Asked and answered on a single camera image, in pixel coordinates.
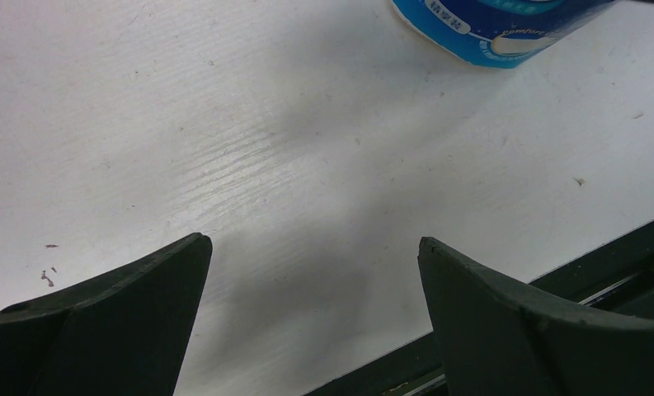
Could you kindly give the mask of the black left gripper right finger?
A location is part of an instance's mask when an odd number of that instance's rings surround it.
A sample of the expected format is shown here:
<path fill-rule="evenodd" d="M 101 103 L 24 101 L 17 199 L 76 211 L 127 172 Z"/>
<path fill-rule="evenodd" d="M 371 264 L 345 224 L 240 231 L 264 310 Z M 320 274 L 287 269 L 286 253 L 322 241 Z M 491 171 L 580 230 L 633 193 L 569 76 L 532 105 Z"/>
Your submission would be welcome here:
<path fill-rule="evenodd" d="M 563 299 L 424 237 L 417 257 L 452 395 L 654 395 L 654 320 Z"/>

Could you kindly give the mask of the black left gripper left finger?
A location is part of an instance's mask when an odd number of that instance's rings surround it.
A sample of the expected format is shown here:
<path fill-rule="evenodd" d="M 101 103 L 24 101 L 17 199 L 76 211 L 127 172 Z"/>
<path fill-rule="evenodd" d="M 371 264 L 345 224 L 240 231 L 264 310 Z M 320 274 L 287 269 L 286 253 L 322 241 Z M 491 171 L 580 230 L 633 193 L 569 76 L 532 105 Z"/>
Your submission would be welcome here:
<path fill-rule="evenodd" d="M 192 233 L 0 311 L 0 395 L 171 395 L 213 245 Z"/>

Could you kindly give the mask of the blue Tempo packaged roll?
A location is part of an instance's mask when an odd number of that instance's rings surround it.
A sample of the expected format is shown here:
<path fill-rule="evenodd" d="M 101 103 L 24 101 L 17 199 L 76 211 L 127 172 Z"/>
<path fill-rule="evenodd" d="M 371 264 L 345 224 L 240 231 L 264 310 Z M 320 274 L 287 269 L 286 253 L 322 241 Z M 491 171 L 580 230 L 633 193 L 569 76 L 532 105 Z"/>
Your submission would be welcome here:
<path fill-rule="evenodd" d="M 455 57 L 516 68 L 614 5 L 586 0 L 394 0 L 415 31 Z"/>

